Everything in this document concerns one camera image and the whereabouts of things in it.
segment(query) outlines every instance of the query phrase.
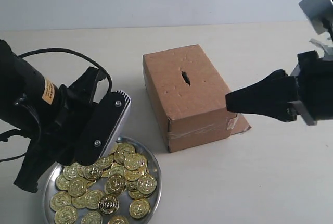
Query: screw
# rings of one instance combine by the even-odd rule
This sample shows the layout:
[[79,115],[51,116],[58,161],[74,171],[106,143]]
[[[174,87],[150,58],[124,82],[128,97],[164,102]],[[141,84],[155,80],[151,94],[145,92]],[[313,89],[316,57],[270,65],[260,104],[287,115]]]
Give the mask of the screw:
[[94,146],[95,147],[99,147],[99,146],[101,146],[101,144],[102,144],[102,142],[100,140],[95,140],[94,141]]
[[115,106],[120,107],[121,106],[121,101],[116,101]]

